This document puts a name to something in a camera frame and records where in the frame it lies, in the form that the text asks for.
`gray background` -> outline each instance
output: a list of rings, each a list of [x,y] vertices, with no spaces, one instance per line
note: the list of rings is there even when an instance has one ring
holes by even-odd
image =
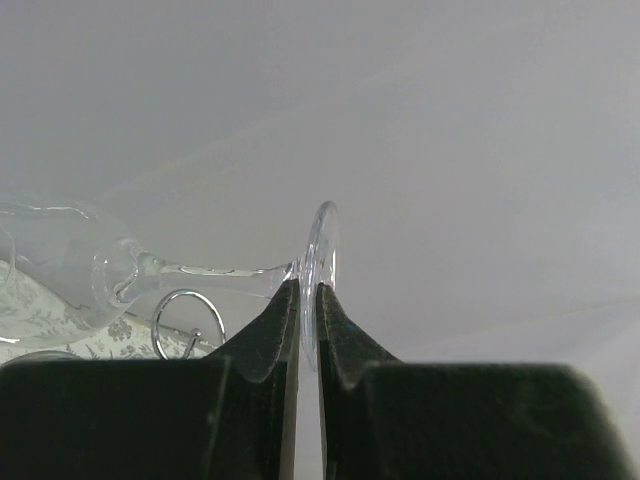
[[[410,360],[573,362],[638,455],[639,14],[3,0],[0,182],[99,202],[160,255],[235,268],[302,253],[332,199],[340,298],[374,338]],[[231,333],[264,306],[208,293]],[[307,370],[299,402],[297,475],[319,478]]]

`metal hook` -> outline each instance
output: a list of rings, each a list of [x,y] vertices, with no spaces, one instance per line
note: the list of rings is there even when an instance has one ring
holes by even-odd
[[[174,290],[173,292],[166,295],[162,300],[160,300],[160,303],[153,313],[153,320],[151,322],[151,344],[153,345],[153,350],[156,352],[156,355],[159,358],[169,360],[169,357],[164,351],[164,348],[160,344],[160,317],[162,316],[162,312],[164,311],[164,309],[167,308],[167,305],[169,305],[172,301],[179,297],[194,297],[204,303],[205,306],[209,309],[209,312],[216,319],[216,324],[218,326],[220,338],[222,338],[222,343],[227,341],[227,335],[224,331],[224,323],[222,323],[222,317],[220,316],[220,313],[218,313],[218,310],[211,302],[211,300],[209,300],[200,292],[196,292],[194,290]],[[191,330],[191,332],[189,332],[189,341],[187,342],[187,347],[182,354],[183,359],[189,358],[189,355],[191,355],[191,352],[193,351],[193,347],[195,347],[196,342],[200,339],[201,336],[202,332],[197,328],[194,328],[193,330]]]

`metal ring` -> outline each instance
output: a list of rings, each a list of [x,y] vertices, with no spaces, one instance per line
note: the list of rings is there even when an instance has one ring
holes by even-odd
[[[172,301],[179,297],[194,297],[204,303],[205,306],[209,309],[211,315],[213,315],[216,320],[216,325],[218,327],[218,332],[220,333],[220,338],[222,338],[222,343],[227,341],[227,336],[224,331],[224,323],[222,323],[222,317],[220,316],[220,313],[218,313],[218,310],[211,302],[211,300],[209,300],[200,292],[196,292],[195,290],[186,288],[174,290],[173,292],[166,295],[162,300],[160,300],[160,303],[153,313],[153,321],[151,322],[151,344],[153,345],[153,350],[156,352],[156,355],[158,357],[164,360],[169,360],[169,357],[164,351],[164,348],[160,344],[160,317],[162,316],[162,312],[164,311],[164,309],[167,308],[167,305],[169,305]],[[191,355],[191,352],[193,351],[193,347],[201,336],[202,332],[197,328],[194,328],[193,330],[191,330],[191,332],[189,332],[189,341],[187,342],[187,347],[182,354],[183,359],[189,358],[189,355]]]

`silver ring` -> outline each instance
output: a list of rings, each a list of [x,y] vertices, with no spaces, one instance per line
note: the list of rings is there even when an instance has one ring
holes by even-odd
[[[164,351],[164,348],[160,344],[160,317],[162,316],[162,312],[164,312],[164,309],[167,308],[167,305],[169,305],[172,301],[179,297],[194,297],[204,303],[204,305],[209,309],[211,315],[213,315],[216,320],[216,325],[218,327],[218,332],[220,333],[220,338],[222,338],[222,343],[227,341],[227,335],[224,331],[224,323],[222,323],[222,317],[220,316],[220,313],[218,313],[218,310],[211,302],[211,300],[209,300],[200,292],[196,292],[195,290],[186,288],[174,290],[173,292],[167,294],[162,300],[160,300],[160,303],[153,313],[153,321],[151,322],[151,344],[153,345],[153,350],[156,352],[156,355],[159,358],[169,360],[169,357]],[[187,347],[182,354],[183,359],[189,358],[189,355],[191,355],[191,352],[193,352],[193,347],[201,336],[202,332],[197,328],[194,328],[193,330],[191,330],[191,332],[189,332],[189,341],[187,342]]]

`clear glass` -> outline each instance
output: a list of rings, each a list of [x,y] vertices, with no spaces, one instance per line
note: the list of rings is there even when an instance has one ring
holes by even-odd
[[[335,288],[338,224],[335,204],[325,202],[300,257],[268,269],[219,269],[153,255],[126,225],[92,205],[33,193],[2,195],[0,341],[35,348],[74,342],[161,288],[217,287],[268,299],[284,280],[299,278],[302,346],[315,368],[315,292],[321,282]],[[34,290],[22,291],[18,275],[61,300],[64,314],[48,315],[34,306]]]

